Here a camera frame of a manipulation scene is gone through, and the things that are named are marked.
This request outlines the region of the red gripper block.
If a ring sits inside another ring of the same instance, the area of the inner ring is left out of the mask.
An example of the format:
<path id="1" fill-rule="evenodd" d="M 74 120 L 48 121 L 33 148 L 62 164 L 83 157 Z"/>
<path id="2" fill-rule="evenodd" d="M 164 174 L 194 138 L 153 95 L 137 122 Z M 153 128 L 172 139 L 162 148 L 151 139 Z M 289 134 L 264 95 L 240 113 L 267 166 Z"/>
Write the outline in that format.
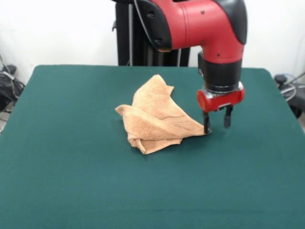
<path id="1" fill-rule="evenodd" d="M 217 111 L 223 107 L 226 109 L 224 127 L 229 128 L 231 126 L 231 113 L 233 111 L 233 106 L 240 103 L 244 99 L 244 95 L 245 89 L 241 82 L 239 82 L 236 91 L 226 94 L 212 93 L 207 91 L 205 88 L 198 90 L 196 96 L 198 104 L 203 110 L 204 133 L 210 134 L 212 131 L 208 112 Z"/>

